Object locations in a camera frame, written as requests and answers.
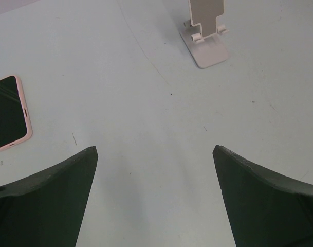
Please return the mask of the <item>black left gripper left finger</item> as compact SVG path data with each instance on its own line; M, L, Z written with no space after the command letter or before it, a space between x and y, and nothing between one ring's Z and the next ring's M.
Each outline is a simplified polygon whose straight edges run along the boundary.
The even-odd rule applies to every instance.
M0 246L76 246L97 161L88 147L0 186Z

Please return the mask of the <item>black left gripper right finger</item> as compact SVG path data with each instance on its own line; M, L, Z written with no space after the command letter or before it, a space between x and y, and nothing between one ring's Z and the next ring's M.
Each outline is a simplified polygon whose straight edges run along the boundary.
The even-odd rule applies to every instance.
M213 150L236 246L313 246L313 185Z

